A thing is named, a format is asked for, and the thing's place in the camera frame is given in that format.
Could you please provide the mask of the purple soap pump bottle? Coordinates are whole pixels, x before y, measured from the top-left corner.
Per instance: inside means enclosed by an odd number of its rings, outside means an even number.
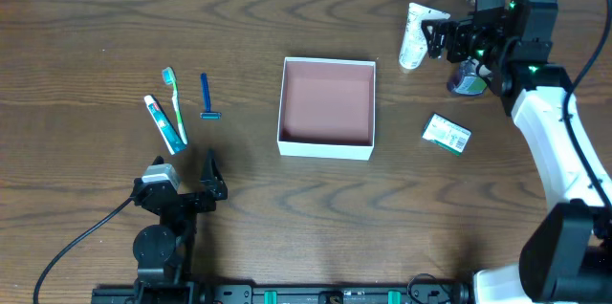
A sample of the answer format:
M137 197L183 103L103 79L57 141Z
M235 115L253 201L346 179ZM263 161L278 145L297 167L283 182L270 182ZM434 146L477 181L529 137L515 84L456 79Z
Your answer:
M474 97L488 88L491 71L479 61L469 58L460 63L447 82L447 89L454 95Z

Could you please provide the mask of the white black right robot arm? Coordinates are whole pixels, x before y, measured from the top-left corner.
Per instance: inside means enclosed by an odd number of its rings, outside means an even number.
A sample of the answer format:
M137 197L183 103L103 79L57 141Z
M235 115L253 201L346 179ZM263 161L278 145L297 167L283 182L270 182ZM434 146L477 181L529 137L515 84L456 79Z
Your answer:
M476 303L608 303L611 178L586 136L565 69L549 62L557 0L475 0L463 20L426 19L431 57L472 58L529 145L548 213L509 266L472 280Z

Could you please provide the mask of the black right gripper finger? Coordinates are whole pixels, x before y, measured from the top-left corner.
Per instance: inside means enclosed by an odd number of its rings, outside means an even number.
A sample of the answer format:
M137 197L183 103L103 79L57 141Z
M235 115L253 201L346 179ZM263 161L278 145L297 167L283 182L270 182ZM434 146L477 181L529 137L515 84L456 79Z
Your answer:
M448 27L446 26L426 27L427 53L430 58L441 57L446 48L447 35Z
M446 32L451 25L451 20L428 19L422 21L421 28L424 32Z

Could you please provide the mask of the white lotion tube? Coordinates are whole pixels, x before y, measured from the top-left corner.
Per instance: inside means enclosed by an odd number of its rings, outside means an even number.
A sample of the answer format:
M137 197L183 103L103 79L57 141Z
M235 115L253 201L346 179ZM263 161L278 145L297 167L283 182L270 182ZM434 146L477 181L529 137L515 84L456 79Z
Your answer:
M427 54L426 37L421 29L425 20L449 19L450 14L433 8L410 3L399 53L399 65L405 72L417 69Z

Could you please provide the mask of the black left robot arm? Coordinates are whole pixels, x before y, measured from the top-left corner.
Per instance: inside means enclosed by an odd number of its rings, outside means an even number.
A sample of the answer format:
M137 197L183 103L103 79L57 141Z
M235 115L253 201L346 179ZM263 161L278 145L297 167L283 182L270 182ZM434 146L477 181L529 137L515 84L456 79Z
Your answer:
M197 233L197 215L216 209L228 198L227 185L208 151L200 178L200 189L179 193L180 178L161 157L135 180L130 198L160 218L144 228L133 243L138 262L138 279L145 284L178 284L188 279Z

